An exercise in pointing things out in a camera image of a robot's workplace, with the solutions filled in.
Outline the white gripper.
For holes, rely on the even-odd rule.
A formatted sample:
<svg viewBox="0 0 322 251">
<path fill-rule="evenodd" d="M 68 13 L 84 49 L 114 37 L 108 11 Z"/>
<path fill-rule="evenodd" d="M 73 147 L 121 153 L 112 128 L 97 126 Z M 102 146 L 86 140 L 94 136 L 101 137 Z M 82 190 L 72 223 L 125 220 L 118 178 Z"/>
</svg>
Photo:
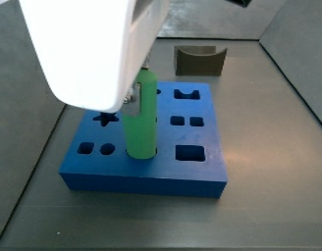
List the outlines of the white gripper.
<svg viewBox="0 0 322 251">
<path fill-rule="evenodd" d="M 19 4 L 57 99 L 78 108 L 106 113 L 120 109 L 137 117 L 141 83 L 133 80 L 169 0 L 19 0 Z"/>
</svg>

